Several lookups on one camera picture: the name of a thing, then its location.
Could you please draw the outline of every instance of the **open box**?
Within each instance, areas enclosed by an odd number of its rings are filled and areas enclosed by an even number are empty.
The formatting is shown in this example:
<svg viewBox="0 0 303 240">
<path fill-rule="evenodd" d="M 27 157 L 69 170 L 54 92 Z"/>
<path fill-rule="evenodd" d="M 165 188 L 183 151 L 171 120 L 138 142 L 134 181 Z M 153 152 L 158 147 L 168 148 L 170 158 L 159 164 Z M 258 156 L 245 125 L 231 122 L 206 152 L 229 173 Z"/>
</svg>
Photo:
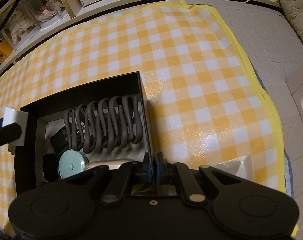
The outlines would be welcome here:
<svg viewBox="0 0 303 240">
<path fill-rule="evenodd" d="M 136 145 L 128 143 L 122 150 L 115 148 L 112 152 L 107 152 L 104 149 L 100 154 L 92 152 L 86 156 L 90 163 L 123 158 L 142 162 L 145 152 L 148 152 L 152 163 L 148 101 L 139 72 L 105 78 L 55 93 L 20 109 L 28 112 L 29 116 L 25 145 L 16 147 L 15 150 L 17 195 L 46 183 L 43 157 L 45 154 L 53 153 L 50 137 L 64 126 L 63 116 L 67 109 L 76 108 L 82 103 L 88 104 L 91 101 L 124 95 L 138 97 L 138 111 L 144 129 L 142 140 Z"/>
</svg>

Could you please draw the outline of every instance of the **checkered tablecloth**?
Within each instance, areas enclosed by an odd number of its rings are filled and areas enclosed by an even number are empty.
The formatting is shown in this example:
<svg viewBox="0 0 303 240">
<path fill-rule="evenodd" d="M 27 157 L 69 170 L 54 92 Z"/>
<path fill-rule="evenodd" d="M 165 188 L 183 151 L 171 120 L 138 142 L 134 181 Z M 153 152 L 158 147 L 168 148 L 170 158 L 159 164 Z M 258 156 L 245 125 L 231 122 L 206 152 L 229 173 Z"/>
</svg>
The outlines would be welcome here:
<svg viewBox="0 0 303 240">
<path fill-rule="evenodd" d="M 132 71 L 143 78 L 155 152 L 190 168 L 251 154 L 255 181 L 285 190 L 278 113 L 210 6 L 154 3 L 62 31 L 0 77 L 0 118 L 5 106 Z M 13 170 L 1 147 L 0 228 L 15 197 Z"/>
</svg>

